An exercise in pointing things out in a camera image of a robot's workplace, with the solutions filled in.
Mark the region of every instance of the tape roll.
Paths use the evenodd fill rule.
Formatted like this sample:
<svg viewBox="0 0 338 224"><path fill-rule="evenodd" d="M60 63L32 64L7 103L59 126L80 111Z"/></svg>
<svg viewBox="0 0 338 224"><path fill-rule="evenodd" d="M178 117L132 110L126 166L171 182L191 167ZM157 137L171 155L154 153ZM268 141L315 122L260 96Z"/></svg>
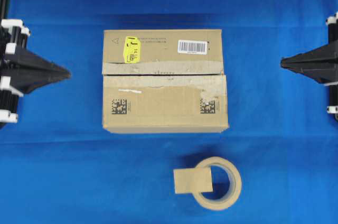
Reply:
<svg viewBox="0 0 338 224"><path fill-rule="evenodd" d="M228 192L220 199L211 200L205 198L202 193L193 193L195 200L202 207L210 210L224 210L232 206L238 199L242 190L242 179L237 168L229 161L220 157L211 157L201 161L196 167L211 167L217 166L223 169L227 174L230 181Z"/></svg>

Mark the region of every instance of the yellow label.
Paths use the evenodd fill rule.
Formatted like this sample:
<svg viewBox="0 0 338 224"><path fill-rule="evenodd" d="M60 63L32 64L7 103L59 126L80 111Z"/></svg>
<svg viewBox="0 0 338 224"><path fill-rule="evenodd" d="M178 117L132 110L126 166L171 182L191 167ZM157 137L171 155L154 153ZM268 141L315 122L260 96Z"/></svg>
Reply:
<svg viewBox="0 0 338 224"><path fill-rule="evenodd" d="M135 36L126 36L125 47L123 49L125 63L138 63L141 57L141 42Z"/></svg>

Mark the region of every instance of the barcode sticker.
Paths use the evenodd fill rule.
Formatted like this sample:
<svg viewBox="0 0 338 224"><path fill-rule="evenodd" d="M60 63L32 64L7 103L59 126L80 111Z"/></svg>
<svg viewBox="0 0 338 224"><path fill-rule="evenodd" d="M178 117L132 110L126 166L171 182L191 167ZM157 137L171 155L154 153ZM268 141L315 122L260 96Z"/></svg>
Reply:
<svg viewBox="0 0 338 224"><path fill-rule="evenodd" d="M205 41L179 40L178 53L207 54L208 43Z"/></svg>

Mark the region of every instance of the blue surface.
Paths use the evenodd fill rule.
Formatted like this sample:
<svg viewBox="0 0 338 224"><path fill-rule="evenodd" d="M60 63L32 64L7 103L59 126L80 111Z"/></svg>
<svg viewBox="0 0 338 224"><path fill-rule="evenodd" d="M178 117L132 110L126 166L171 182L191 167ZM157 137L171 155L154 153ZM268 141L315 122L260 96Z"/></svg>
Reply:
<svg viewBox="0 0 338 224"><path fill-rule="evenodd" d="M0 223L337 223L338 124L323 86L279 67L327 43L338 0L12 0L28 48L72 79L20 100L0 133ZM104 29L223 29L222 134L102 129ZM222 156L243 190L226 211L175 195L172 169Z"/></svg>

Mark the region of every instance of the cardboard box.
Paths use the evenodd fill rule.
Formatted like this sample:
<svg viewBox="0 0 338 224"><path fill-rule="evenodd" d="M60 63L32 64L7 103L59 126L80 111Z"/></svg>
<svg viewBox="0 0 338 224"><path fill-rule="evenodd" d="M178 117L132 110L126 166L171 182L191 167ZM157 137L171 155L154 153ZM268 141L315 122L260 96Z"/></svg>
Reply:
<svg viewBox="0 0 338 224"><path fill-rule="evenodd" d="M112 133L228 128L220 30L105 31L102 73L102 123Z"/></svg>

